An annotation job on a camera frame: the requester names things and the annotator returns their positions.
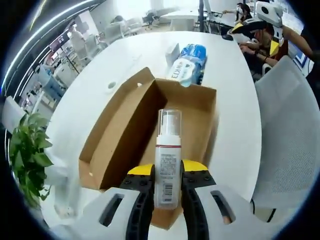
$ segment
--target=barcode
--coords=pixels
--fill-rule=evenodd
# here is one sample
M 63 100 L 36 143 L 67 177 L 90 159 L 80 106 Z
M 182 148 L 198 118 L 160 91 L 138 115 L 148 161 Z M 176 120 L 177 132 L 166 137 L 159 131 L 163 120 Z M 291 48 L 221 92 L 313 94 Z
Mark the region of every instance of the barcode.
M 163 193 L 163 201 L 164 202 L 172 201 L 172 187 L 173 187 L 172 183 L 164 183 L 163 184 L 162 193 Z

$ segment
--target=cable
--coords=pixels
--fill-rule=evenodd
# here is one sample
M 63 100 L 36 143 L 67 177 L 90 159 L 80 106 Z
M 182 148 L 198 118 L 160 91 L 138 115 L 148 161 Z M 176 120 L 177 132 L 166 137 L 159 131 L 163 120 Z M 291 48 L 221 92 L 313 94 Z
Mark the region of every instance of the cable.
M 253 199 L 251 199 L 250 201 L 252 203 L 252 213 L 255 214 L 256 213 L 256 205 Z
M 269 216 L 269 218 L 268 218 L 268 220 L 266 221 L 267 223 L 270 223 L 270 221 L 271 221 L 271 219 L 274 217 L 274 215 L 275 215 L 275 212 L 276 212 L 276 209 L 274 208 L 274 209 L 272 209 L 272 212 L 271 212 L 271 214 L 270 214 L 270 216 Z

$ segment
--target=hand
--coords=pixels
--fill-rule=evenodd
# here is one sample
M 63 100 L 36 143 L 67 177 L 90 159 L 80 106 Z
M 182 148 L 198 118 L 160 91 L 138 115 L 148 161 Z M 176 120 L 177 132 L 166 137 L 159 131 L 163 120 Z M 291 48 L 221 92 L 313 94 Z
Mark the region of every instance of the hand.
M 247 53 L 247 54 L 251 54 L 251 55 L 254 55 L 255 54 L 255 51 L 250 49 L 249 47 L 247 46 L 244 46 L 244 45 L 240 45 L 240 49 L 241 49 L 241 52 L 242 53 Z

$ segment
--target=white plastic bottle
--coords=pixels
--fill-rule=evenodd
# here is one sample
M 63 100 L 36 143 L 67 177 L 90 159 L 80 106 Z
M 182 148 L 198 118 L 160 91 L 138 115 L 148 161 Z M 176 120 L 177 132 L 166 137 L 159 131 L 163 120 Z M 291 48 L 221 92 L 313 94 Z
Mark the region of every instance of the white plastic bottle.
M 175 209 L 181 189 L 181 111 L 161 109 L 155 147 L 154 206 Z

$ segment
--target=red stripe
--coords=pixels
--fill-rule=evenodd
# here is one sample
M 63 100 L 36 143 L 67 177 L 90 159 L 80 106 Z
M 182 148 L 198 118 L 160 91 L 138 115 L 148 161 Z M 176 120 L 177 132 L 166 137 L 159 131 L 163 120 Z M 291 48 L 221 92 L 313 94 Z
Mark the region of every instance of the red stripe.
M 177 145 L 155 145 L 156 148 L 166 148 L 166 149 L 180 149 L 181 146 Z

